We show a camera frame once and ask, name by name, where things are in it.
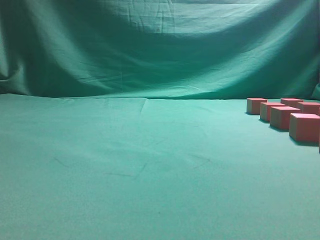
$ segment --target green cloth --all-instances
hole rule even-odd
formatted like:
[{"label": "green cloth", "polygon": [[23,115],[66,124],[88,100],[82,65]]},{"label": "green cloth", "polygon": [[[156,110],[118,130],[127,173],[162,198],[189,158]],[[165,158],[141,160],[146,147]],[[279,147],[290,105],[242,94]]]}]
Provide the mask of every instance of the green cloth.
[{"label": "green cloth", "polygon": [[0,95],[0,239],[318,240],[319,147],[245,111]]},{"label": "green cloth", "polygon": [[0,93],[308,99],[319,29],[318,0],[0,0]]}]

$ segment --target wooden block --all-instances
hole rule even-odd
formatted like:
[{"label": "wooden block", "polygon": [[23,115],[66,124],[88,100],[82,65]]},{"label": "wooden block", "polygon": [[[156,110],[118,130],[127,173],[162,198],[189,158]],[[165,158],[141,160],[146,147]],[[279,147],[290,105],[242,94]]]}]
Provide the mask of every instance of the wooden block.
[{"label": "wooden block", "polygon": [[301,109],[303,114],[319,114],[320,103],[318,102],[298,102],[297,108]]},{"label": "wooden block", "polygon": [[293,108],[297,108],[298,103],[301,103],[301,102],[303,102],[303,100],[297,99],[297,98],[281,98],[280,100],[280,103]]},{"label": "wooden block", "polygon": [[299,142],[318,143],[320,140],[320,116],[308,113],[291,113],[289,135]]},{"label": "wooden block", "polygon": [[289,130],[290,114],[301,113],[299,108],[291,106],[272,106],[270,110],[270,126],[282,130]]},{"label": "wooden block", "polygon": [[260,114],[260,104],[266,103],[268,100],[264,98],[247,98],[246,99],[246,112],[252,115]]},{"label": "wooden block", "polygon": [[285,107],[280,102],[262,102],[260,104],[260,119],[266,122],[270,122],[270,109],[271,107]]}]

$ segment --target green backdrop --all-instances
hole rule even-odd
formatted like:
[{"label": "green backdrop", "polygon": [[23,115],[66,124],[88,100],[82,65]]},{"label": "green backdrop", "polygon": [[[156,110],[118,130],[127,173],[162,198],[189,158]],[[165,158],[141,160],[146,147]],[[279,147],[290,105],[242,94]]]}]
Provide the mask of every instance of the green backdrop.
[{"label": "green backdrop", "polygon": [[0,93],[320,99],[319,29],[318,0],[0,0]]}]

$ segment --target table surface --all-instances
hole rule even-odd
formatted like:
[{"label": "table surface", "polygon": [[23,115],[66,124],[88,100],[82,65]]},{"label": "table surface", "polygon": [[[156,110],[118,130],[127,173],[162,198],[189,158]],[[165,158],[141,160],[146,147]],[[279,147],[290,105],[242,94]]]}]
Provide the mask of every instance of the table surface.
[{"label": "table surface", "polygon": [[319,148],[246,102],[0,95],[0,239],[318,240]]}]

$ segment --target block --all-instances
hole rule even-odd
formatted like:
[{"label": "block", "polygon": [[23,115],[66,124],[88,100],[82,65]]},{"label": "block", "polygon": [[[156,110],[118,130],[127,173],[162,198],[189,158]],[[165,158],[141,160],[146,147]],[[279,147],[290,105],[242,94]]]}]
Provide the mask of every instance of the block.
[{"label": "block", "polygon": [[301,109],[303,114],[319,114],[320,103],[318,102],[298,102],[297,108]]},{"label": "block", "polygon": [[268,102],[264,98],[247,98],[246,99],[246,112],[252,115],[260,114],[260,104]]},{"label": "block", "polygon": [[272,106],[270,109],[270,126],[289,130],[290,114],[299,114],[301,110],[292,106]]},{"label": "block", "polygon": [[308,113],[291,113],[289,135],[299,142],[318,143],[320,116]]},{"label": "block", "polygon": [[298,103],[303,102],[302,99],[297,98],[281,98],[280,103],[293,108],[298,108]]},{"label": "block", "polygon": [[271,107],[285,107],[280,102],[262,102],[260,104],[260,119],[266,122],[270,122],[270,110]]}]

